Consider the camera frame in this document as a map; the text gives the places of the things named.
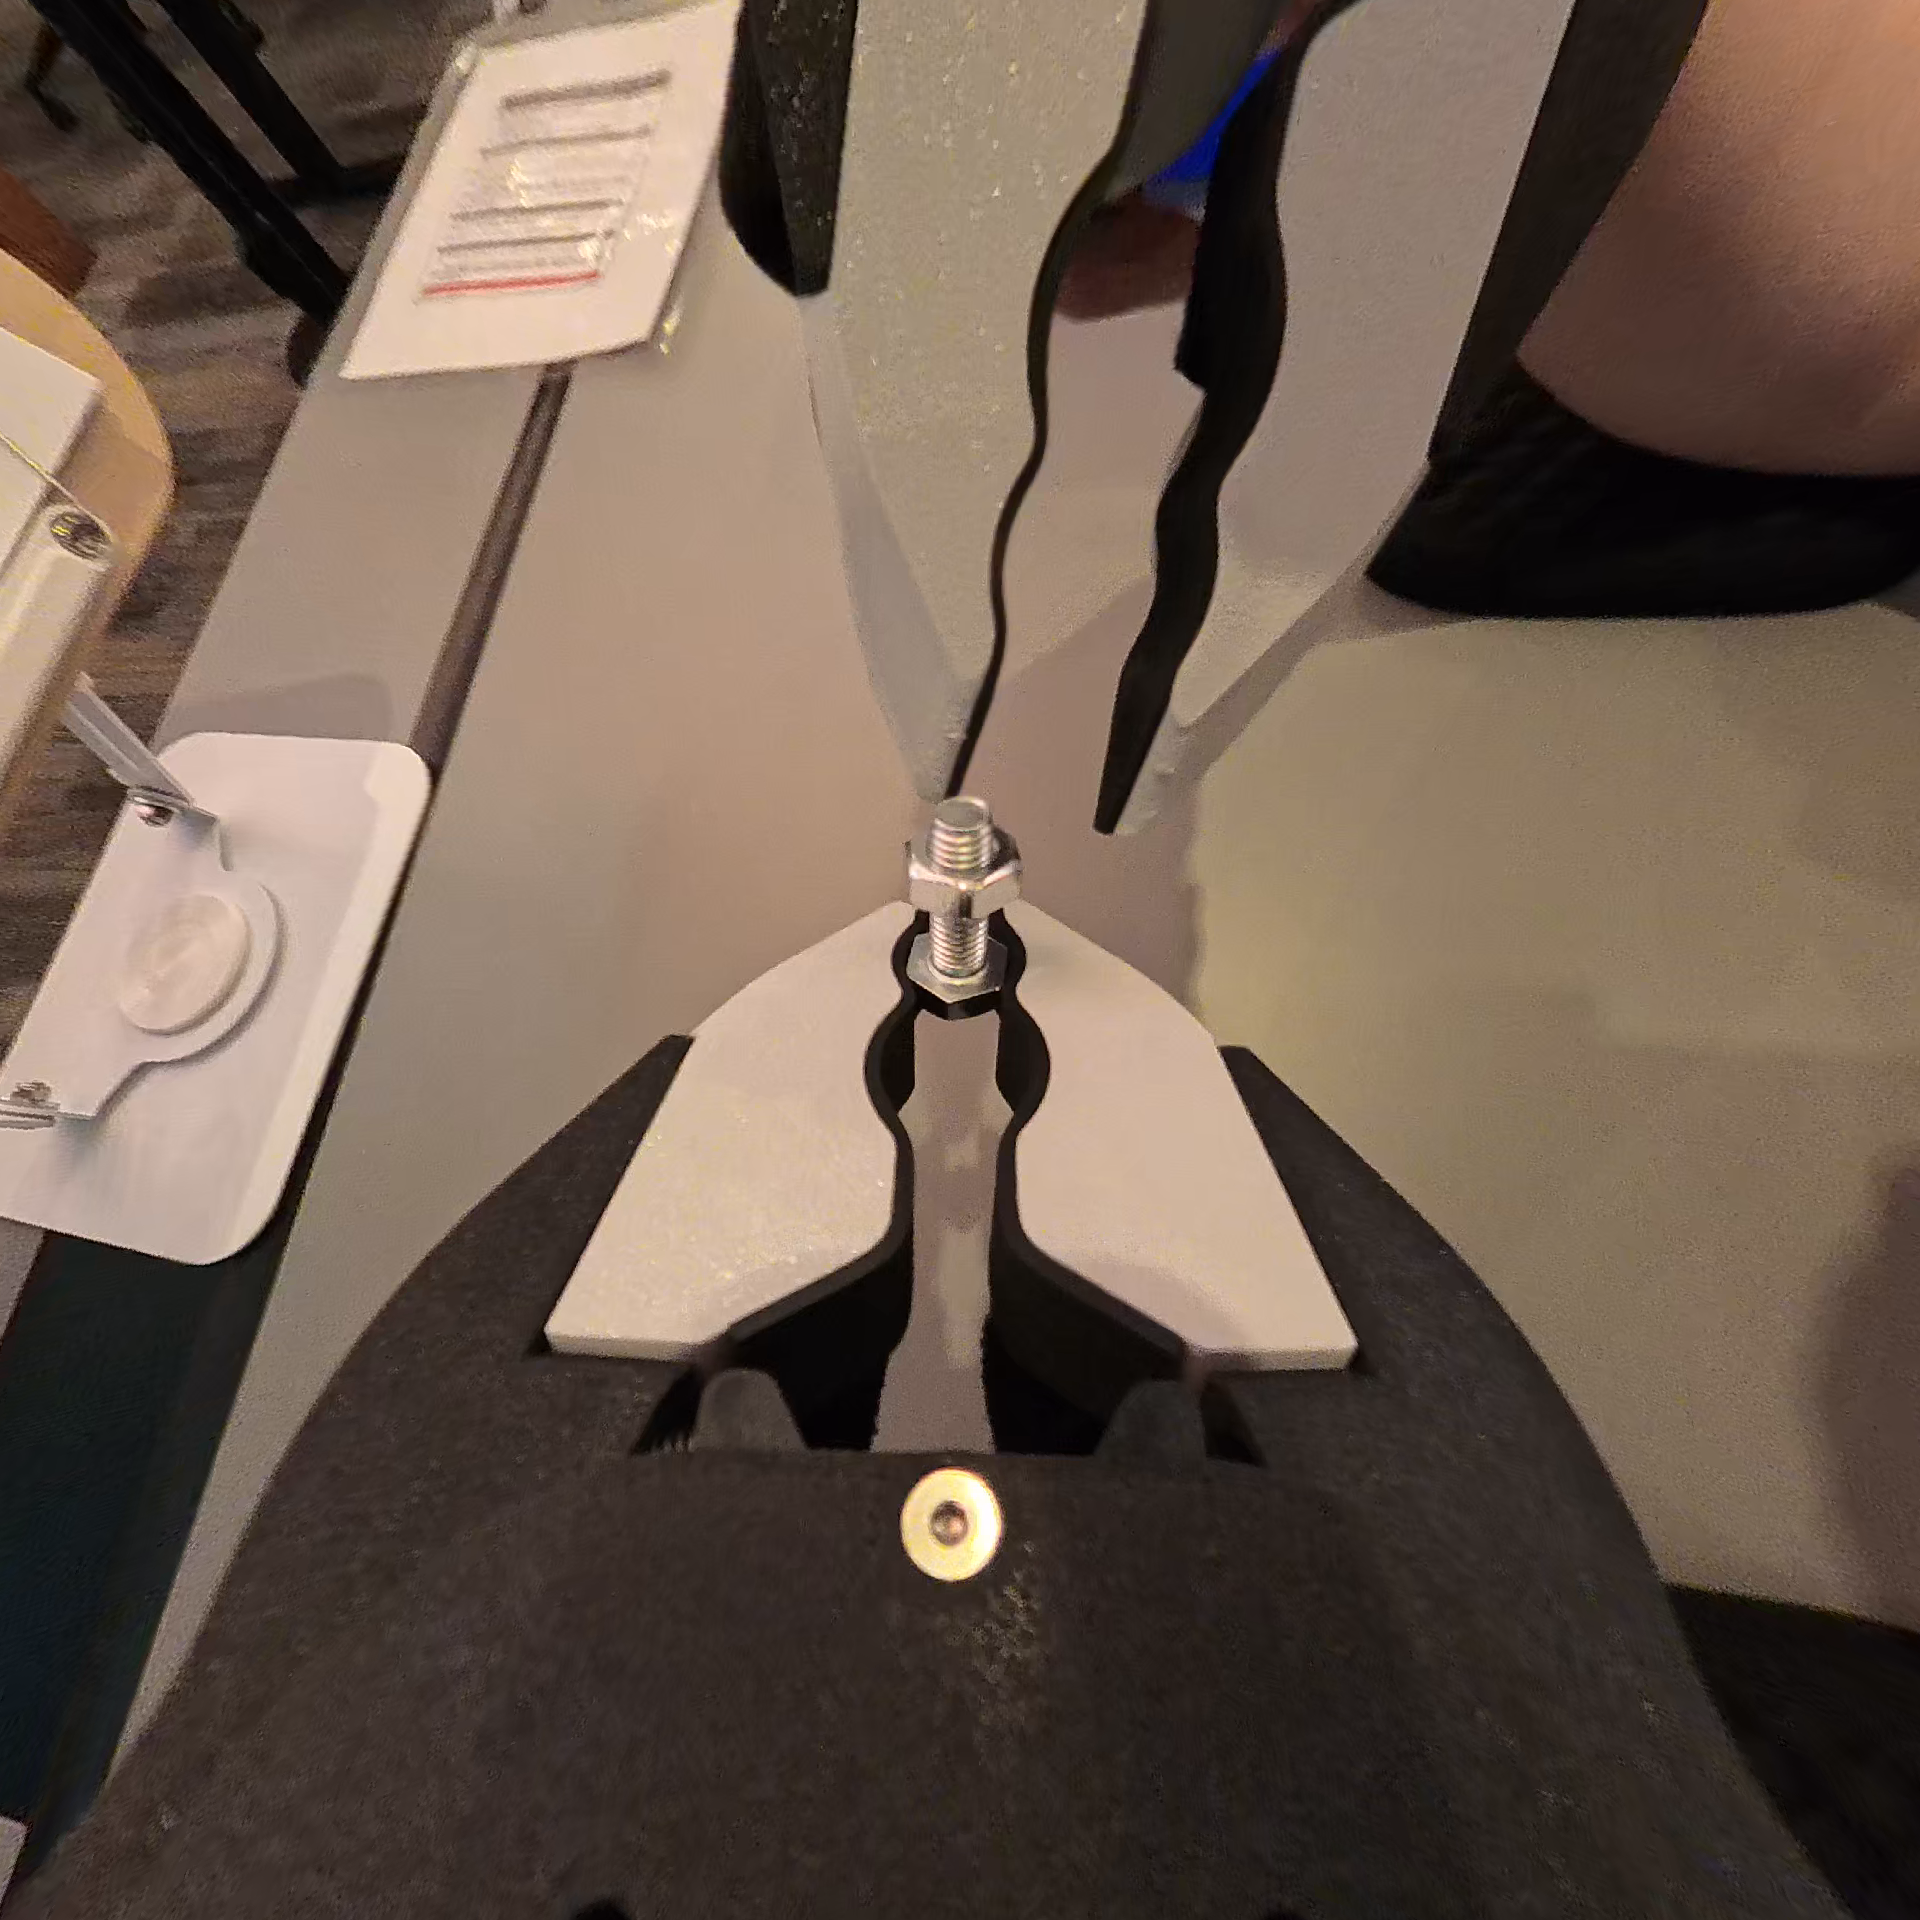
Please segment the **black metal rolling stand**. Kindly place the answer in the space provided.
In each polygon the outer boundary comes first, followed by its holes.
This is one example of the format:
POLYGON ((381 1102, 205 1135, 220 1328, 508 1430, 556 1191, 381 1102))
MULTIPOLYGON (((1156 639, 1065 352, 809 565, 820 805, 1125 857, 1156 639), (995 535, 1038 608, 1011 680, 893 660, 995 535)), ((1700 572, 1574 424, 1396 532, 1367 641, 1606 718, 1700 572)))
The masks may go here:
POLYGON ((157 145, 222 217, 250 271, 298 310, 311 338, 324 340, 345 309, 350 277, 301 212, 386 198, 406 153, 338 156, 270 70, 262 31, 239 5, 157 2, 157 14, 278 157, 275 176, 255 166, 154 47, 138 5, 31 2, 30 9, 38 37, 23 84, 36 108, 58 127, 76 126, 50 90, 59 53, 70 53, 102 84, 123 126, 157 145))

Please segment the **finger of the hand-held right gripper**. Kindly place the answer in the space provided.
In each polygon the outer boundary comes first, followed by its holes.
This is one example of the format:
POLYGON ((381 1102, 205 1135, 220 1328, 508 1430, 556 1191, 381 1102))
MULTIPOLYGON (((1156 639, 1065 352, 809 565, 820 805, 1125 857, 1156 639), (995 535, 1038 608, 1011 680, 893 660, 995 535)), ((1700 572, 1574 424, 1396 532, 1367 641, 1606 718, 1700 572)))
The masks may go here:
POLYGON ((812 413, 855 637, 908 784, 964 781, 993 556, 1036 446, 1049 242, 1121 132, 1140 2, 862 2, 812 413))
POLYGON ((1564 2, 1298 5, 1215 156, 1094 828, 1198 786, 1313 647, 1388 621, 1365 566, 1427 466, 1569 34, 1564 2))

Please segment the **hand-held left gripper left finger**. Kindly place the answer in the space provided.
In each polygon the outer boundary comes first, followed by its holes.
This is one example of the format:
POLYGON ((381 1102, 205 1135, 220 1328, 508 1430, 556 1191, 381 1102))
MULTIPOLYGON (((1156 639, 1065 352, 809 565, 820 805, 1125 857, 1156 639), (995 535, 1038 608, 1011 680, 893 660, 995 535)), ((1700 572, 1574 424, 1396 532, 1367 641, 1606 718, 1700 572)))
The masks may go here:
POLYGON ((547 1317, 573 1357, 769 1373, 817 1449, 866 1449, 915 1293, 919 1004, 889 903, 687 1038, 547 1317))

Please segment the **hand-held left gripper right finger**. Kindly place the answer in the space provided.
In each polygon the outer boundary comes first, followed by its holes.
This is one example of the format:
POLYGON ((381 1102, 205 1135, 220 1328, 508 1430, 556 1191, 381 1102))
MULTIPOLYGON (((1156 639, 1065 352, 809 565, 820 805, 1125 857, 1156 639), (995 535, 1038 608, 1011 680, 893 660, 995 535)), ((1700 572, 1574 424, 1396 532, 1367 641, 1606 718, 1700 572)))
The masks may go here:
POLYGON ((1179 999, 1036 905, 1006 916, 980 1380, 1002 1453, 1087 1453, 1143 1385, 1359 1354, 1234 1066, 1179 999))

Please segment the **person's right forearm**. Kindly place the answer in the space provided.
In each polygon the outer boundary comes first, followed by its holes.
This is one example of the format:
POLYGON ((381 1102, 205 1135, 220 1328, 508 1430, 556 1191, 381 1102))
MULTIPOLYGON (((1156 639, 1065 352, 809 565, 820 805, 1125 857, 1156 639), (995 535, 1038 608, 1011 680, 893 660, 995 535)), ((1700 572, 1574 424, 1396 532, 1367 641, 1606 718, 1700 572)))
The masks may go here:
POLYGON ((1676 458, 1915 474, 1917 5, 1708 5, 1521 365, 1676 458))

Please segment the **wooden beam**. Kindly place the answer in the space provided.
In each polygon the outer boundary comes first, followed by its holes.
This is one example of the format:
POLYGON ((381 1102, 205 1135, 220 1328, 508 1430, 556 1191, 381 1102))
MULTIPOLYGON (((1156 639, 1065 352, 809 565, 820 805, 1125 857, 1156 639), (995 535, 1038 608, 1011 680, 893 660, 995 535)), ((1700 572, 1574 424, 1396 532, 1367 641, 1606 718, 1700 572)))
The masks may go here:
POLYGON ((76 300, 91 273, 99 255, 97 247, 65 224, 10 169, 0 174, 0 197, 3 254, 53 286, 62 296, 76 300))

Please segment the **silver hex nut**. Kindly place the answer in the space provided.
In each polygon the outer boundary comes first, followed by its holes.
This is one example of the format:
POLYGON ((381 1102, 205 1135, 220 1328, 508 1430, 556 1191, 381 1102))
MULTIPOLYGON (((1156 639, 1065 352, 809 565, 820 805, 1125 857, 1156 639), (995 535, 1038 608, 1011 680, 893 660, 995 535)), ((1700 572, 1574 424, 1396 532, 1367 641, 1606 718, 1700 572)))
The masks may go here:
POLYGON ((906 842, 906 897, 935 920, 982 924, 1021 897, 1023 864, 1017 840, 996 831, 987 864, 975 870, 950 870, 935 862, 930 834, 906 842))

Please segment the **white paper sheet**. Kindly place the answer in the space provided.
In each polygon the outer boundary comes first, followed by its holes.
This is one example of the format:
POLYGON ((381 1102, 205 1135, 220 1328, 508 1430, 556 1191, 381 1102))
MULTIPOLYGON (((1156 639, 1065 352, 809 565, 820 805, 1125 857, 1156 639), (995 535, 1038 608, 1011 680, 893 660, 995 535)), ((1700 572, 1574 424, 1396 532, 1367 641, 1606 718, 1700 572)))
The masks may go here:
POLYGON ((647 340, 713 169, 739 5, 549 28, 468 58, 373 277, 348 382, 647 340))

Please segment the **instruction board on stand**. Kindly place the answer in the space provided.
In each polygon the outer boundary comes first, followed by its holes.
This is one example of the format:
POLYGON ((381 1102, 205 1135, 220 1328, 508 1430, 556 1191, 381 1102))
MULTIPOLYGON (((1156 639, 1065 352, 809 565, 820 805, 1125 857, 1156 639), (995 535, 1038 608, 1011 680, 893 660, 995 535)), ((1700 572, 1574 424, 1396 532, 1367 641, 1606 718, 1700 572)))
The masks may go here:
POLYGON ((12 772, 99 598, 111 537, 65 484, 100 382, 3 333, 3 770, 12 772))

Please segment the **person's right hand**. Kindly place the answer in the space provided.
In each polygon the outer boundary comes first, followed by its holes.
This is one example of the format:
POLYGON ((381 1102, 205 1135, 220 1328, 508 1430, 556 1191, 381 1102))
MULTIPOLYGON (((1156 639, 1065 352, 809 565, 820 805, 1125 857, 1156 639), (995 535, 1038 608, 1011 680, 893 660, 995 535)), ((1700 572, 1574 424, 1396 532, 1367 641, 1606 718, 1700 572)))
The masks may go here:
POLYGON ((1188 209, 1143 194, 1100 207, 1068 255, 1053 312, 1070 322, 1094 322, 1181 303, 1201 231, 1188 209))

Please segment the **blue plastic bin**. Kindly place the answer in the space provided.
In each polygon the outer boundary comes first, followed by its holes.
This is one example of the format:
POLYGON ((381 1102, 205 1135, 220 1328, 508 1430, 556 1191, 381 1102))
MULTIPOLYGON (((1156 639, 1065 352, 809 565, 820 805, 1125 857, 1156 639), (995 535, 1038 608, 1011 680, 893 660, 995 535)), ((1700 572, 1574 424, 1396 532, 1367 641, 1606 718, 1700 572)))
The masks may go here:
POLYGON ((1239 108, 1244 108, 1253 97, 1253 94, 1258 90, 1258 86, 1261 84, 1263 74, 1270 70, 1278 57, 1278 45, 1261 47, 1261 55, 1255 61, 1251 61, 1227 102, 1223 102, 1220 110, 1206 120, 1198 140, 1188 149, 1183 149, 1169 166, 1159 169, 1153 177, 1143 183, 1143 198, 1164 207, 1179 207, 1194 220, 1201 217, 1201 209, 1210 198, 1219 150, 1231 126, 1231 119, 1239 112, 1239 108))

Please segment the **silver hex bolt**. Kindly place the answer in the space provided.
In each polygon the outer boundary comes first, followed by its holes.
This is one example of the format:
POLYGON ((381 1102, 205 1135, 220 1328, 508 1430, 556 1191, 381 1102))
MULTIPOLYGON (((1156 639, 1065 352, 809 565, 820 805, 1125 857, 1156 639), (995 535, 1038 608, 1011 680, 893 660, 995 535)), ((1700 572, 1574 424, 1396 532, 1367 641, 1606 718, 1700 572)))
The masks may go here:
MULTIPOLYGON (((967 872, 987 864, 993 839, 1004 830, 986 799, 961 796, 933 809, 919 836, 925 831, 935 862, 967 872)), ((996 914, 982 924, 930 918, 919 909, 916 914, 925 926, 915 937, 903 972, 919 1006, 948 1022, 993 1013, 1006 972, 1004 941, 993 935, 996 914)))

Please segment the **wooden document stand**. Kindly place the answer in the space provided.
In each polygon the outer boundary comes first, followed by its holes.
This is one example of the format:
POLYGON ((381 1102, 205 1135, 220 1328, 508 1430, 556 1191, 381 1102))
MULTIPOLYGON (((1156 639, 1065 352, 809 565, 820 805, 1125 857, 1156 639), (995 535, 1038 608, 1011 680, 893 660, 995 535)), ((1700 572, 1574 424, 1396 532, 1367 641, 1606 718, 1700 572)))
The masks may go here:
POLYGON ((110 708, 85 660, 171 505, 171 452, 116 350, 12 255, 5 332, 100 382, 65 484, 111 537, 5 805, 58 729, 122 798, 5 1047, 5 1248, 50 1231, 214 1264, 293 1181, 430 780, 391 740, 201 730, 156 749, 110 708))

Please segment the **black elbow rest pad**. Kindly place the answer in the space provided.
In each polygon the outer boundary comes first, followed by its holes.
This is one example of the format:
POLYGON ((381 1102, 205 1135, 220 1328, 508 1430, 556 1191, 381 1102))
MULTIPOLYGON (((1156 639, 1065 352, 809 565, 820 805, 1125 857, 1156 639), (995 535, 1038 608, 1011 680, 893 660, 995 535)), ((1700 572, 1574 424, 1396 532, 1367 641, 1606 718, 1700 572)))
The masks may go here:
POLYGON ((1434 438, 1367 580, 1463 616, 1775 616, 1917 565, 1917 480, 1695 463, 1601 432, 1508 364, 1434 438))

